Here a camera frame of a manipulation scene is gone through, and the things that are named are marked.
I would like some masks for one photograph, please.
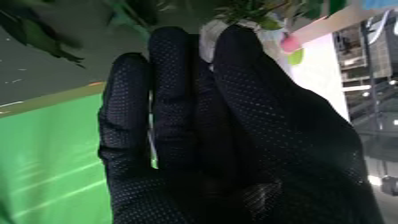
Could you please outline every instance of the grey surface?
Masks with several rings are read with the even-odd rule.
[[[220,1],[174,1],[177,10],[160,14],[160,26],[181,26],[197,33]],[[133,29],[108,30],[110,9],[101,0],[58,0],[55,6],[37,8],[37,12],[57,32],[81,42],[81,50],[69,51],[85,58],[87,69],[25,47],[0,28],[0,105],[103,81],[119,54],[145,52],[145,42]]]

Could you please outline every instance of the gloved hand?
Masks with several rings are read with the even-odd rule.
[[[115,60],[99,110],[113,223],[382,223],[355,131],[252,31],[224,31],[213,72],[177,28],[149,55]]]

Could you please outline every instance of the finger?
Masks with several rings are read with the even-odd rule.
[[[355,131],[325,99],[296,87],[275,66],[254,32],[229,27],[216,43],[215,82],[256,143],[256,150],[241,151],[252,181],[282,183],[273,218],[284,222],[289,211],[300,223],[320,223],[318,214],[378,219],[376,209],[362,206],[375,208],[375,200]],[[312,206],[296,206],[296,201]]]
[[[124,54],[115,62],[99,109],[99,157],[110,178],[149,167],[145,133],[151,70],[144,57]]]
[[[154,31],[149,41],[154,69],[154,147],[160,169],[195,169],[192,45],[179,28]]]
[[[236,181],[236,149],[231,111],[215,86],[209,64],[199,59],[195,77],[195,127],[199,134],[200,164],[208,176]]]

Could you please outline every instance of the plant leaf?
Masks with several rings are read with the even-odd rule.
[[[83,59],[74,55],[71,55],[60,49],[60,42],[48,36],[41,28],[41,25],[32,20],[26,19],[21,20],[21,24],[23,24],[23,31],[26,34],[28,45],[32,45],[32,47],[46,51],[53,55],[53,57],[65,58],[71,62],[80,64]]]
[[[0,26],[16,41],[26,45],[26,35],[23,32],[21,21],[3,10],[0,10]]]
[[[288,55],[289,65],[298,65],[304,59],[304,49],[296,50],[293,54]]]
[[[257,24],[264,30],[279,30],[282,29],[279,22],[266,16]]]
[[[328,1],[328,16],[344,8],[346,0],[330,0]]]
[[[309,0],[307,3],[302,5],[302,16],[307,19],[318,19],[321,16],[321,7],[323,7],[323,0]]]

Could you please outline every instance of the green leaf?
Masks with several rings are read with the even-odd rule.
[[[26,43],[46,51],[53,57],[65,58],[71,62],[74,62],[80,65],[81,58],[71,55],[62,49],[60,49],[60,42],[48,36],[41,25],[32,21],[23,19],[21,20],[23,25],[23,31],[26,34]]]
[[[264,30],[279,30],[282,29],[279,22],[266,16],[257,24]]]
[[[323,9],[323,0],[307,0],[307,3],[302,6],[304,14],[302,16],[307,19],[318,19],[321,16]]]
[[[296,50],[295,53],[288,56],[288,62],[291,65],[298,65],[304,59],[304,49]]]
[[[151,36],[149,26],[129,4],[126,3],[124,0],[121,2],[113,2],[112,0],[108,0],[108,4],[113,9],[113,15],[108,22],[110,25],[129,26],[135,29],[135,31],[140,33],[140,36],[144,37],[144,39],[147,40]]]
[[[328,1],[328,16],[344,8],[346,0],[330,0]]]
[[[0,10],[0,26],[16,41],[26,45],[26,35],[23,32],[21,21],[3,10]]]

